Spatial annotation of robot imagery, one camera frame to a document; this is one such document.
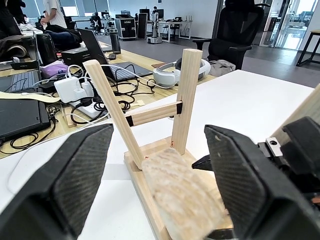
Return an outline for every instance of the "black tape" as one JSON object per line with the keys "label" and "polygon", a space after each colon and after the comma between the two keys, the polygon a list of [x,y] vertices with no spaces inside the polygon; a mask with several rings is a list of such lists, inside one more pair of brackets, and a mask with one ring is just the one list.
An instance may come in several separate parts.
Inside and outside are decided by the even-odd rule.
{"label": "black tape", "polygon": [[134,121],[132,120],[132,116],[126,116],[126,121],[128,122],[130,127],[134,126]]}
{"label": "black tape", "polygon": [[182,102],[178,103],[176,105],[176,114],[181,114],[182,113]]}

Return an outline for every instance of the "water bottle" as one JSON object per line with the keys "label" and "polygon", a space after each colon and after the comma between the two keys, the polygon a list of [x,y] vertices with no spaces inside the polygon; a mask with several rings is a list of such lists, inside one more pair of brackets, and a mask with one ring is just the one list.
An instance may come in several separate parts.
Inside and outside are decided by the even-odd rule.
{"label": "water bottle", "polygon": [[112,46],[113,53],[114,54],[121,54],[118,31],[110,32],[110,38],[111,38],[111,46]]}

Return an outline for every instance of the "white headset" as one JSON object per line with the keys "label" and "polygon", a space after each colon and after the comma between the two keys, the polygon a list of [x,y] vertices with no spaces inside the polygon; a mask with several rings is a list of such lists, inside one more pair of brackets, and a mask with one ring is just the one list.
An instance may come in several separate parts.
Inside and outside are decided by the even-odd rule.
{"label": "white headset", "polygon": [[[155,83],[166,88],[170,88],[179,83],[182,58],[175,62],[167,63],[153,70],[153,79]],[[165,69],[175,67],[172,72],[164,71]],[[210,63],[201,59],[198,80],[207,76],[210,72]]]}

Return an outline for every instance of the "white shirt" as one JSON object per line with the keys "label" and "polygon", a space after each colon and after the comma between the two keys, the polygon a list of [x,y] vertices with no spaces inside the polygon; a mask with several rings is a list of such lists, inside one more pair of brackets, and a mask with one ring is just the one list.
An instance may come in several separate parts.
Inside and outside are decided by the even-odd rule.
{"label": "white shirt", "polygon": [[51,9],[56,9],[56,15],[50,20],[51,25],[59,25],[60,27],[67,28],[65,18],[60,10],[59,0],[43,0],[43,4],[48,15],[51,13]]}

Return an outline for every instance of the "chair armrest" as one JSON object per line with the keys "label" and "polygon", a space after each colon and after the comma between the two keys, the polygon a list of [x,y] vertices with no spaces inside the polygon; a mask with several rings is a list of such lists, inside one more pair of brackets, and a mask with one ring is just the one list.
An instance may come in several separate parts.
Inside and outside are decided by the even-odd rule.
{"label": "chair armrest", "polygon": [[258,4],[255,4],[256,7],[268,7],[270,8],[271,5],[270,4],[267,4],[267,3],[258,3]]}
{"label": "chair armrest", "polygon": [[194,43],[207,43],[211,42],[212,38],[201,38],[201,39],[193,39],[192,42]]}
{"label": "chair armrest", "polygon": [[252,49],[252,46],[240,46],[240,47],[231,46],[229,47],[228,50],[233,52],[245,52],[251,49]]}
{"label": "chair armrest", "polygon": [[211,42],[211,38],[193,39],[192,42],[196,43],[196,49],[202,50],[204,43]]}

